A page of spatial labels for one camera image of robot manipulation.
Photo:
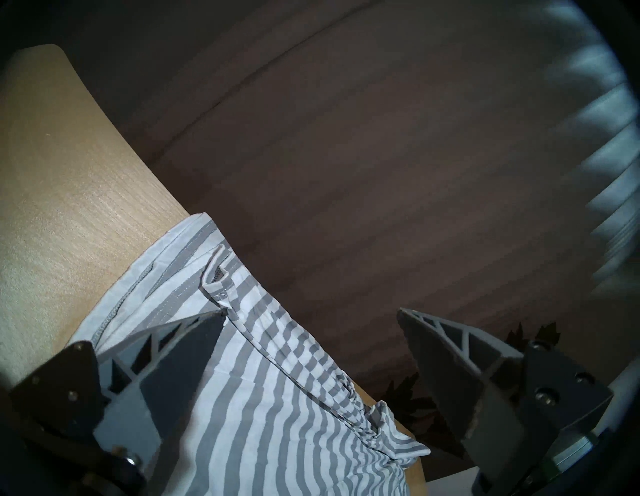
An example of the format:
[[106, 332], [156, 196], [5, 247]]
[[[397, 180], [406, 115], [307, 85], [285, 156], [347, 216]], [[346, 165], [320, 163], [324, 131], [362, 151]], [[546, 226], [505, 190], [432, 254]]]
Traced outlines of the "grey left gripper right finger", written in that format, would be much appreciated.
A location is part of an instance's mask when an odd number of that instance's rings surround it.
[[409, 350], [453, 437], [481, 469], [525, 469], [518, 400], [525, 354], [480, 329], [407, 308]]

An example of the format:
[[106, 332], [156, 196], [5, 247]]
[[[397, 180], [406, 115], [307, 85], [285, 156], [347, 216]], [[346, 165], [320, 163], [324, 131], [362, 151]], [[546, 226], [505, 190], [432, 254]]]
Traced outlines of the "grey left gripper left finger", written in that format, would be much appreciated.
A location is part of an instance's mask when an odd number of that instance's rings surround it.
[[105, 451], [157, 451], [186, 416], [227, 318], [216, 309], [126, 338], [97, 357]]

